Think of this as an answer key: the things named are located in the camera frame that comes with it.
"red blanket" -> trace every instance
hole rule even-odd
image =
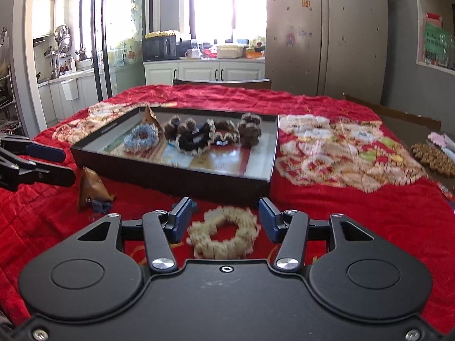
[[[329,119],[345,117],[358,121],[379,120],[370,109],[329,97],[291,96],[285,92],[243,90],[239,88],[145,86],[110,99],[111,103],[140,101],[170,102],[179,107],[254,111],[262,114],[313,114]],[[87,110],[69,120],[84,118]],[[61,147],[67,152],[65,164],[76,170],[69,144],[52,139],[55,128],[35,140]],[[384,135],[394,136],[384,127]],[[132,184],[104,179],[110,193],[117,195],[113,210],[124,219],[138,219],[152,209],[169,209],[178,197],[166,196]],[[90,223],[89,210],[77,213],[78,184],[71,188],[40,183],[23,185],[19,192],[0,191],[0,306],[15,324],[29,316],[18,292],[17,280],[24,265],[44,250]],[[328,219],[343,212],[385,239],[406,250],[427,265],[433,275],[433,291],[423,317],[443,332],[455,325],[455,224],[454,214],[438,188],[427,178],[409,185],[386,184],[366,193],[353,187],[294,185],[277,171],[272,179],[271,199],[281,209],[300,209],[312,219]],[[198,200],[194,219],[217,205]],[[214,239],[231,236],[226,228]],[[185,243],[173,249],[179,264],[193,256]],[[267,258],[276,251],[263,230],[256,240],[251,258]],[[324,253],[324,244],[311,242],[307,262]],[[144,249],[129,243],[127,254],[145,262]]]

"wooden chair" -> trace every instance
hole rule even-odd
[[[356,97],[346,95],[345,93],[343,93],[342,99],[351,101],[353,103],[358,103],[359,105],[366,106],[367,108],[370,108],[371,110],[373,110],[377,115],[382,115],[384,117],[400,119],[400,120],[404,120],[406,122],[423,125],[426,128],[428,128],[429,130],[434,131],[434,132],[440,132],[440,130],[441,130],[441,121],[440,120],[434,120],[429,117],[423,117],[421,115],[414,115],[414,114],[405,113],[403,111],[386,108],[385,106],[378,105],[375,103],[369,103],[367,101],[357,99]]]
[[[270,79],[257,79],[253,81],[183,81],[181,79],[174,79],[174,86],[178,84],[193,84],[201,85],[219,85],[224,87],[242,87],[250,90],[271,90],[272,81]]]

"mug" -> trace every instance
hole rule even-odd
[[[201,52],[199,49],[189,49],[185,52],[185,58],[197,59],[201,57]]]

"black microwave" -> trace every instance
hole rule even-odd
[[[178,59],[177,36],[143,38],[142,54],[144,61]]]

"white scrunchie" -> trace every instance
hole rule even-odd
[[[233,206],[219,206],[204,214],[205,222],[193,222],[188,228],[188,245],[194,246],[196,259],[240,259],[253,252],[254,241],[261,226],[250,209]],[[210,236],[217,233],[217,227],[226,223],[238,226],[235,236],[230,240],[212,241]]]

